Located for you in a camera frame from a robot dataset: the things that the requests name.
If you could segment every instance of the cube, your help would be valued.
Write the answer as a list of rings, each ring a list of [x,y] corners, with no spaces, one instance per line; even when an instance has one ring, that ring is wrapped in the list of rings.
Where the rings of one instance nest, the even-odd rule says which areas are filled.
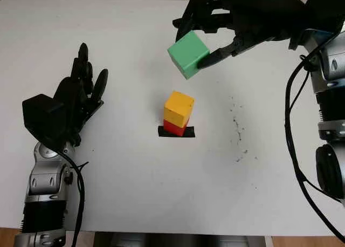
[[[164,104],[164,120],[183,128],[186,126],[194,105],[194,99],[181,92],[173,91]]]
[[[185,79],[189,79],[199,71],[197,63],[200,59],[207,56],[210,50],[194,31],[190,31],[168,48],[168,52]]]
[[[175,126],[174,124],[170,123],[167,120],[164,120],[163,128],[165,131],[167,131],[169,133],[172,133],[172,134],[178,135],[178,136],[183,136],[185,128],[187,127],[187,123],[184,125],[184,127],[181,128],[181,127]]]

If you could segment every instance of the red cube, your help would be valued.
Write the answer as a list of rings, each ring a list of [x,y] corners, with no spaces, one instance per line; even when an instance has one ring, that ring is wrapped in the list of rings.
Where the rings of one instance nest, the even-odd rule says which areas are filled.
[[[184,127],[178,127],[178,126],[174,125],[173,123],[170,123],[169,121],[167,121],[165,119],[163,121],[164,130],[169,132],[169,133],[178,135],[178,136],[183,135],[185,128],[187,127],[187,124],[188,124],[188,121],[186,122]]]

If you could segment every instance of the white table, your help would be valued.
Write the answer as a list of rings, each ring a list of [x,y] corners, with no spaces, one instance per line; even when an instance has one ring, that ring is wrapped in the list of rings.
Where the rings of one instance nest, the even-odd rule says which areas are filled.
[[[82,171],[83,230],[330,234],[298,187],[285,143],[285,85],[305,50],[288,51],[288,41],[265,43],[186,81],[166,52],[176,34],[171,21],[185,6],[0,1],[0,227],[19,226],[34,164],[36,141],[24,128],[22,101],[38,93],[53,96],[85,42],[94,73],[106,67],[109,79],[105,105],[84,127],[77,148],[76,161],[90,162]],[[233,38],[231,31],[198,34],[212,50]],[[196,100],[190,119],[195,139],[157,135],[173,90]],[[293,132],[301,167],[315,183],[315,149],[322,143],[318,121],[308,84],[293,112]],[[345,227],[340,205],[312,196],[338,228]],[[72,188],[68,229],[74,227],[77,201]]]

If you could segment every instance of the wooden floor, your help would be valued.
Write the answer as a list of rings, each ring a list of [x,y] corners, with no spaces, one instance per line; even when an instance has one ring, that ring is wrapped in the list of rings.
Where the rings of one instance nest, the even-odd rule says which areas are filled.
[[[0,228],[0,247],[12,247],[17,229]],[[92,247],[94,233],[82,232],[78,247]],[[345,247],[335,237],[272,237],[274,247]],[[72,232],[67,233],[66,246],[71,246]]]

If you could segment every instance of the yellow cube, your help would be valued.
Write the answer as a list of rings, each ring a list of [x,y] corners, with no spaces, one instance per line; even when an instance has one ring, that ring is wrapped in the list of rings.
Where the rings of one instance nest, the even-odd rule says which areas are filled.
[[[164,120],[183,128],[189,120],[193,105],[192,97],[173,91],[164,104]]]

